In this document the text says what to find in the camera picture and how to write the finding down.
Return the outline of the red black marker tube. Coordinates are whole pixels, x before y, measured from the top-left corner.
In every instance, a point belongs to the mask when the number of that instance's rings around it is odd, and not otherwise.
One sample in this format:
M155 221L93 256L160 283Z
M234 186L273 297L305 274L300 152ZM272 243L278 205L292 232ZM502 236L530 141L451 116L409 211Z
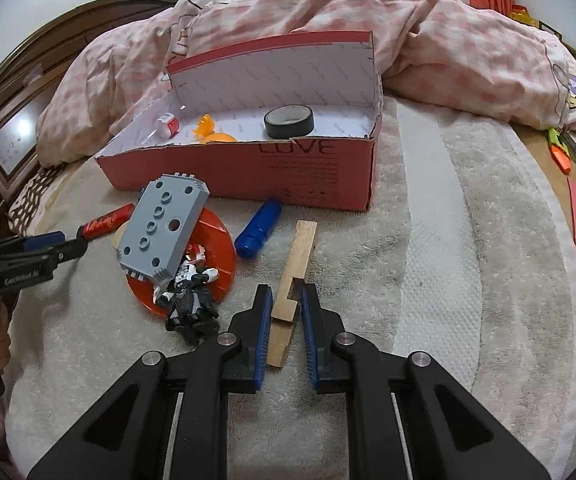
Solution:
M114 209L80 226L76 232L76 236L85 238L88 242L90 242L90 240L97 240L97 238L110 234L123 226L123 224L130 219L134 210L134 204L127 204Z

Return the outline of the notched wooden block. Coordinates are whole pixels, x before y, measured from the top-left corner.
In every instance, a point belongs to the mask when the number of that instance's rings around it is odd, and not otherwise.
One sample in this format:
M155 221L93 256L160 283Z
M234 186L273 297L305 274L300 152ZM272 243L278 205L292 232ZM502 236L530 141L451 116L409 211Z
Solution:
M267 364L274 368L282 368L286 364L297 316L300 289L309 268L316 230L315 221L299 220L295 227L288 260L271 310Z

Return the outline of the red plastic disc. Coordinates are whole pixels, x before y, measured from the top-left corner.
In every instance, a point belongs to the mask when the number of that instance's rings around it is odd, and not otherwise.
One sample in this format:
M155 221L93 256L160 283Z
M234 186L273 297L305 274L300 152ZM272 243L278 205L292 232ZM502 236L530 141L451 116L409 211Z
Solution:
M227 296L235 275L236 253L233 240L221 219L210 209L203 208L190 236L190 243L201 245L205 249L205 263L219 272L217 280L207 285L216 304L219 304ZM166 317L166 311L152 300L153 285L150 282L139 281L131 276L126 281L143 307L159 318Z

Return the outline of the yellow toy on shelf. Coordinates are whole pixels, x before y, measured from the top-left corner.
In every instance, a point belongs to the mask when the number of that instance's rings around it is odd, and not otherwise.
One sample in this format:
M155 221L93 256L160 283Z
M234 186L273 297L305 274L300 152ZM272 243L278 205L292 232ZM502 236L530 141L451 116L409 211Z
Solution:
M538 21L537 18L532 18L532 16L528 12L528 9L525 6L512 6L509 18L527 26L540 28L540 21Z

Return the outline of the black tape roll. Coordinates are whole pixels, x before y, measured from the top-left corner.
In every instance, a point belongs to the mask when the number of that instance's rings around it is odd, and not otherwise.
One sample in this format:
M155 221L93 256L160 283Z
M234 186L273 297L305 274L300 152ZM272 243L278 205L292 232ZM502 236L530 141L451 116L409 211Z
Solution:
M279 106L265 114L264 126L272 139L285 140L308 136L315 127L314 114L306 105Z

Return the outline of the dark wooden headboard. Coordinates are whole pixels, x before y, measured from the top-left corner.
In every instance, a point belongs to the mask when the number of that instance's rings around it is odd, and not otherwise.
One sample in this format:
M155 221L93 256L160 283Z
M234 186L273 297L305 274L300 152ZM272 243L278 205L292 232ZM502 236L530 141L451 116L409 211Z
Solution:
M144 20L177 0L96 0L33 32L0 63L0 197L10 202L38 167L33 133L68 66L90 42L120 25Z

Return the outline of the small clear plastic bottle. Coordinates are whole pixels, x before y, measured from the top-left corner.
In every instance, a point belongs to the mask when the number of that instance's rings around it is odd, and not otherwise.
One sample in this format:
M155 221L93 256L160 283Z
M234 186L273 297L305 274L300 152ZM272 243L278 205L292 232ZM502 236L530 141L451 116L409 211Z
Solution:
M161 139L172 139L181 128L178 118L172 113L161 115L155 122L155 134Z

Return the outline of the orange ball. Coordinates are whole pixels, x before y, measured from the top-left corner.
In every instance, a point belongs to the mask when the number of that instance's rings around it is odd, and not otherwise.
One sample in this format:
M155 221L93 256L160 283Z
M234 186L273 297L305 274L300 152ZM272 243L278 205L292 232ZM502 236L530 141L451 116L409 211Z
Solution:
M228 142L236 142L237 139L234 136L230 136L230 134L223 133L223 132L213 132L204 136L203 139L200 140L201 144L207 143L228 143Z

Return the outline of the brown patterned bed sheet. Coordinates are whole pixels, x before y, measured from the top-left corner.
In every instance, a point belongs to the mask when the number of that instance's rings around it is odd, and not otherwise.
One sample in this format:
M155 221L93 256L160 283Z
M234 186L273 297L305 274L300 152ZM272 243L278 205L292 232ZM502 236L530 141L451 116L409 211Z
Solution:
M46 209L58 194L66 168L67 164L40 168L27 181L7 213L8 227L13 234L30 236L35 233Z

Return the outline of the round wooden disc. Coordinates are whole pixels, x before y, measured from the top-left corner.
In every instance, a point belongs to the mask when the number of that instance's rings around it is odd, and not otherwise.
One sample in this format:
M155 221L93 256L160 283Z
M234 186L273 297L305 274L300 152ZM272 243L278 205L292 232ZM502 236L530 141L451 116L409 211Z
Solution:
M120 247L120 241L122 240L122 237L125 233L125 230L127 229L127 226L128 226L127 222L123 223L112 235L111 244L115 250L117 250Z

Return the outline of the blue plastic cylinder toy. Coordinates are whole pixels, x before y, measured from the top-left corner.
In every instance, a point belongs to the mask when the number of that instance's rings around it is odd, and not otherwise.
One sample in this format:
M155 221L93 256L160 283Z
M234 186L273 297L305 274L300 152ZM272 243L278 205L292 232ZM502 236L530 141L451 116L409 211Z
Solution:
M281 214L278 200L267 200L235 239L237 255L242 259L254 259L271 236Z

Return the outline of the red cardboard shoe box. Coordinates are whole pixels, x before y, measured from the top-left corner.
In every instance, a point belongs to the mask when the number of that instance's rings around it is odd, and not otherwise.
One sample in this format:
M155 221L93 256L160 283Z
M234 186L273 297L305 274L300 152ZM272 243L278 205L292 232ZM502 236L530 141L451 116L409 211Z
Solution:
M138 114L94 158L114 188L137 191L184 172L212 195L365 211L373 195L382 90L371 32L297 32L232 44L166 67L171 90ZM308 136L272 139L264 116L301 104ZM155 122L174 114L172 139ZM210 114L236 142L201 144L193 130Z

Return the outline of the orange plastic crown piece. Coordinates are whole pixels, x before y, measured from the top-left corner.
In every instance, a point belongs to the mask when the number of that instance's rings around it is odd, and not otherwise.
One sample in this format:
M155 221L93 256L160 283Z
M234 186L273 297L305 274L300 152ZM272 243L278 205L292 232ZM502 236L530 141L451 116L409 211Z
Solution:
M197 122L195 130L193 130L196 140L200 143L207 142L207 138L215 132L215 122L210 114L204 114L201 116Z

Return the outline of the orange green toy gun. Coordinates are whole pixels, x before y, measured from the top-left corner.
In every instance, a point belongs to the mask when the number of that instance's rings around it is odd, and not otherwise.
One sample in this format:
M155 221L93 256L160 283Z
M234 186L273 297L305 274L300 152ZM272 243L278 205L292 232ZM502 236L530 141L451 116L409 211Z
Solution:
M568 176L572 164L576 164L576 141L570 136L568 129L549 128L547 142L550 156L562 173Z

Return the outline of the grey studded building plate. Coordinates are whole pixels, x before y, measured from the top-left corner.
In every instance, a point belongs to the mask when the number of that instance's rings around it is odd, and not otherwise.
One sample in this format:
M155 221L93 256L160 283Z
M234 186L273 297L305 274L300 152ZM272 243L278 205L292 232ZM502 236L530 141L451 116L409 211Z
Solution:
M191 174L163 174L148 183L118 245L118 263L140 281L162 286L177 273L210 196Z

